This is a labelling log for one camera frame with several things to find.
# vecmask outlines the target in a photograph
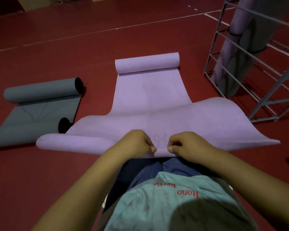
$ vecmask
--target purple yoga mat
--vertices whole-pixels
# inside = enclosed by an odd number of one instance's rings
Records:
[[[227,151],[280,143],[258,132],[228,99],[192,103],[178,65],[178,53],[116,60],[119,74],[110,113],[84,117],[66,134],[43,135],[36,145],[101,155],[132,129],[150,136],[158,149],[155,157],[175,157],[166,146],[171,135],[183,131],[196,132]]]

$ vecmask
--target light blue t-shirt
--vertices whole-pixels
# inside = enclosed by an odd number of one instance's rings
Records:
[[[159,172],[127,191],[104,230],[258,230],[228,184]]]

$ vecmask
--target gray yoga mat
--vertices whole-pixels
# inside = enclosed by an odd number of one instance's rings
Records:
[[[0,127],[0,147],[34,143],[48,133],[66,133],[83,92],[80,78],[6,89],[4,98],[18,105]]]

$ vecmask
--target person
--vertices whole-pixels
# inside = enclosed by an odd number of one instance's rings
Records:
[[[157,149],[144,131],[130,131],[32,230],[91,230],[108,193],[99,230],[257,230],[229,185],[275,229],[289,230],[289,184],[193,132],[171,136],[167,149],[178,157],[138,159]]]

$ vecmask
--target hand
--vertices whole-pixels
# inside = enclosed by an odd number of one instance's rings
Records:
[[[203,164],[218,148],[194,132],[182,132],[170,136],[167,150],[190,162]]]
[[[126,160],[140,158],[144,154],[154,154],[154,147],[150,137],[143,130],[132,130],[122,137],[114,146],[122,151]]]

